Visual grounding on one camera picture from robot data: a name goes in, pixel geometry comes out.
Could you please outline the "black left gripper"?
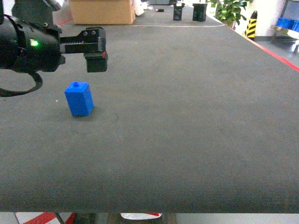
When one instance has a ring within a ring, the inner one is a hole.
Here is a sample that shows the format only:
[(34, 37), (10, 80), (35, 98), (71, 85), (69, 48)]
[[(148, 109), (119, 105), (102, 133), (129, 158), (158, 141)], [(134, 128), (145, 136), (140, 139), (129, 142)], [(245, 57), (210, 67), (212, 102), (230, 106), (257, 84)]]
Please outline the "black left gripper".
[(103, 27), (91, 27), (76, 36), (60, 37), (63, 54), (84, 53), (88, 73), (107, 71), (106, 31)]

